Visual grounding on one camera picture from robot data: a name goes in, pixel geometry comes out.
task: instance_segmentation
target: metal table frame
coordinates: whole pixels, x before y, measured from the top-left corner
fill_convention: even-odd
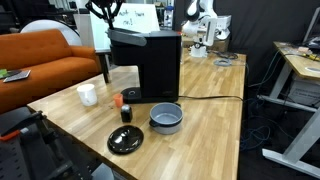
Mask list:
[[[300,161],[302,156],[311,148],[311,146],[320,137],[320,108],[315,109],[301,104],[278,99],[280,91],[282,90],[291,71],[292,67],[286,61],[270,95],[259,96],[259,98],[269,102],[286,105],[305,111],[315,112],[315,114],[310,118],[310,120],[303,127],[303,129],[300,131],[300,133],[297,135],[297,137],[293,140],[293,142],[289,145],[289,147],[285,150],[283,154],[267,149],[262,149],[262,154],[265,158],[271,161],[288,166],[297,171],[309,174],[310,176],[320,179],[320,168]]]

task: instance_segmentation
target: gray bowl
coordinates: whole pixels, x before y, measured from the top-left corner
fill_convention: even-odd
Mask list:
[[[150,126],[160,134],[173,134],[181,129],[183,112],[177,104],[159,103],[150,111]]]

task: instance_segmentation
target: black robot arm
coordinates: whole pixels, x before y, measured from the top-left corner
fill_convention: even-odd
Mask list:
[[[124,2],[125,0],[89,0],[85,6],[89,11],[95,14],[98,18],[106,20],[109,24],[110,29],[114,29],[112,22],[114,20],[114,17],[117,16],[117,14],[119,13],[121,4]],[[98,6],[101,9],[102,14],[98,13],[96,10],[93,9],[92,3],[94,3],[96,6]],[[113,3],[116,3],[117,6],[115,10],[112,12],[111,6]]]

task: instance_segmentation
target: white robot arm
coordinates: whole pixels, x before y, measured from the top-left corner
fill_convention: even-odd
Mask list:
[[[187,23],[182,32],[193,37],[195,44],[191,47],[191,56],[206,57],[206,46],[212,46],[218,16],[213,11],[213,0],[193,0],[187,10]]]

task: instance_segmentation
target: table leg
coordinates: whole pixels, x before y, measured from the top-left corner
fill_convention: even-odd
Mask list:
[[[298,136],[293,140],[290,146],[283,154],[262,149],[262,154],[267,159],[293,168],[297,171],[309,174],[310,176],[320,178],[320,169],[299,161],[301,157],[311,148],[311,146],[320,137],[320,108],[311,117],[308,123],[303,127]]]
[[[98,56],[100,60],[101,71],[104,77],[104,82],[109,83],[109,69],[108,69],[109,66],[107,63],[108,59],[106,59],[106,54],[101,53],[101,54],[98,54]]]

